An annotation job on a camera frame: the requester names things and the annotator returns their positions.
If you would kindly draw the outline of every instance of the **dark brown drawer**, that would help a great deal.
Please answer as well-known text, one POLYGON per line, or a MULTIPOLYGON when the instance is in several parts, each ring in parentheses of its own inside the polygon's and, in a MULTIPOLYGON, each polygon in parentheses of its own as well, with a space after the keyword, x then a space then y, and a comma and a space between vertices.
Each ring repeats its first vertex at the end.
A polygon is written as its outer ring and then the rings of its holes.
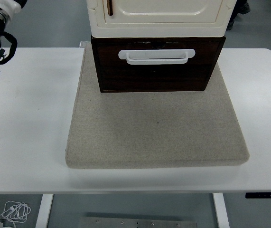
POLYGON ((128 91, 204 90, 209 65, 102 67, 103 89, 128 91))
POLYGON ((101 92, 204 90, 223 47, 222 38, 92 38, 101 92), (121 50, 194 49, 185 64, 129 65, 121 50))

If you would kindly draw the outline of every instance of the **wooden drawer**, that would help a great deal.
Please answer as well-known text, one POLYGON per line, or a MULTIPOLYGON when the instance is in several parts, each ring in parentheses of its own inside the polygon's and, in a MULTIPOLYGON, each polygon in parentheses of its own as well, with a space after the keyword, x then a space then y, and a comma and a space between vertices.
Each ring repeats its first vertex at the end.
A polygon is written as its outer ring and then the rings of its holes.
POLYGON ((223 47, 222 38, 93 38, 101 92, 205 90, 223 47), (121 50, 194 49, 185 64, 130 65, 121 50))

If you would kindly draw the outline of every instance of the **gray floor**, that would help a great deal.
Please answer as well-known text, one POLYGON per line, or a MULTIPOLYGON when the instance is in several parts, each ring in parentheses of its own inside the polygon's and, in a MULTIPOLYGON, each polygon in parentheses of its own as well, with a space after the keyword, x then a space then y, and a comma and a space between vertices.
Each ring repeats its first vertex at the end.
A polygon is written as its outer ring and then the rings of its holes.
POLYGON ((77 227, 81 216, 196 222, 216 228, 212 194, 55 195, 48 228, 77 227))
MULTIPOLYGON (((271 0, 248 0, 251 12, 239 15, 235 19, 234 28, 226 32, 225 48, 267 48, 271 50, 271 0)), ((19 47, 78 47, 80 41, 89 41, 90 25, 86 12, 85 0, 30 0, 21 13, 16 15, 7 31, 19 41, 19 47)), ((12 195, 0 195, 0 212, 3 209, 4 199, 12 200, 12 195)), ((22 196, 24 201, 30 202, 34 210, 39 208, 36 196, 22 196)), ((181 213, 183 206, 166 208, 164 206, 140 206, 140 202, 149 201, 151 195, 132 196, 65 196, 58 195, 54 198, 49 227, 59 227, 57 221, 68 221, 69 218, 77 219, 79 215, 96 214, 129 214, 131 216, 151 215, 153 217, 187 219, 186 211, 181 213), (136 202, 135 205, 126 205, 121 202, 136 202)), ((161 198, 170 205, 174 196, 161 198)), ((224 195, 227 205, 228 217, 232 228, 268 228, 271 227, 271 199, 245 199, 244 193, 229 193, 224 195)), ((200 227, 204 227, 209 220, 202 218, 200 227)), ((28 223, 28 228, 35 227, 35 223, 28 223)))

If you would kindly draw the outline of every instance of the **white table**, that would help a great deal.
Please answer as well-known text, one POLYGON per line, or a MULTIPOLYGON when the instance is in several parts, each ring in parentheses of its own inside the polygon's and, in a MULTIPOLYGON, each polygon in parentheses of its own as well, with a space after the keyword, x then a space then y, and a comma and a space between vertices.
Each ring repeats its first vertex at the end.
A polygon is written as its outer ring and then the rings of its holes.
POLYGON ((65 147, 83 48, 18 48, 0 66, 0 193, 271 191, 271 51, 219 57, 250 159, 235 167, 74 170, 65 147))

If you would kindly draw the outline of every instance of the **white drawer handle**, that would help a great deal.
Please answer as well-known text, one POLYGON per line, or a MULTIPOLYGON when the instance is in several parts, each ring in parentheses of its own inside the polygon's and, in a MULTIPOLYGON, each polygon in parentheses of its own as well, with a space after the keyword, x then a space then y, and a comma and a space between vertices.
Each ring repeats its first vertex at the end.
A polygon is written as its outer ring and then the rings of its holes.
POLYGON ((118 56, 130 65, 161 65, 184 64, 195 54, 193 49, 122 50, 118 56))

